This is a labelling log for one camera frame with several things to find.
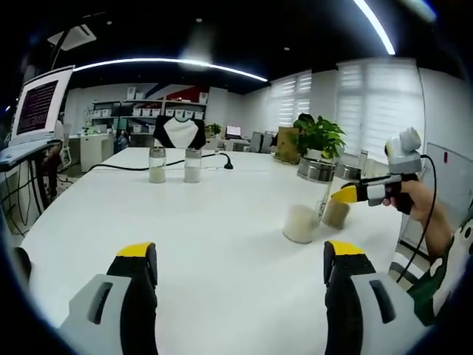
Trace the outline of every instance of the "ceiling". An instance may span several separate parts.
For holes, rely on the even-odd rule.
[[[396,0],[366,0],[400,57],[421,67],[459,75],[456,63],[438,49],[432,29]],[[215,64],[272,81],[302,70],[322,71],[354,58],[386,56],[381,40],[353,0],[131,1],[109,6],[41,7],[21,14],[9,27],[11,55],[0,101],[15,98],[26,63],[50,69],[47,38],[86,24],[97,40],[60,51],[55,67],[119,58],[182,58],[186,49],[205,52]],[[157,82],[216,86],[245,94],[267,84],[218,70],[195,71],[178,64],[117,64],[76,72],[70,87]]]

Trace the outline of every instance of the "white powder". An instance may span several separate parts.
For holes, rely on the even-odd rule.
[[[149,168],[150,183],[164,183],[166,181],[166,171],[162,166]]]
[[[184,169],[184,182],[185,183],[198,183],[200,181],[200,167],[194,168],[187,166]]]
[[[319,219],[313,209],[304,205],[292,205],[282,233],[293,242],[308,244],[312,242],[318,226]]]

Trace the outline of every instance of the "window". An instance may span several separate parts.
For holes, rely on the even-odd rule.
[[[274,81],[271,85],[271,112],[267,129],[292,127],[301,113],[309,113],[312,72],[303,72]]]
[[[345,152],[387,163],[386,141],[414,127],[423,141],[421,80],[413,60],[354,61],[338,66],[337,123],[345,131]]]

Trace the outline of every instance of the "ceiling light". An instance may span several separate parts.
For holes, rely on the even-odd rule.
[[[363,11],[364,15],[371,22],[371,25],[377,32],[379,38],[383,41],[384,47],[386,48],[386,51],[388,52],[388,54],[390,55],[396,54],[396,52],[394,51],[394,47],[392,46],[391,41],[389,40],[386,34],[386,31],[384,30],[383,26],[381,26],[381,23],[376,18],[376,15],[370,9],[367,3],[364,2],[364,0],[353,0],[353,1],[360,8],[360,10]]]
[[[259,81],[266,82],[268,81],[261,76],[250,74],[249,72],[243,72],[241,70],[236,70],[228,67],[223,67],[221,65],[215,65],[212,63],[207,63],[205,61],[192,61],[190,59],[173,59],[173,58],[129,58],[129,59],[116,59],[114,61],[101,61],[99,63],[88,64],[82,67],[74,68],[75,72],[79,72],[84,69],[90,69],[95,67],[102,67],[104,65],[112,65],[112,64],[122,64],[122,63],[146,63],[146,62],[164,62],[164,63],[180,63],[180,64],[189,64],[195,65],[197,67],[205,67],[211,69],[222,70],[225,72],[232,72],[234,74],[248,76],[249,78],[253,78]]]

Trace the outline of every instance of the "metal lid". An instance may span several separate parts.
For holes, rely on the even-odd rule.
[[[361,169],[355,166],[339,163],[335,176],[348,181],[360,181]]]
[[[186,158],[190,159],[200,159],[202,157],[202,150],[187,148],[186,149]]]
[[[306,158],[301,158],[297,169],[297,176],[318,183],[329,183],[333,180],[334,173],[335,165]]]
[[[163,146],[152,146],[149,148],[149,157],[150,158],[165,158],[166,157],[166,148]]]

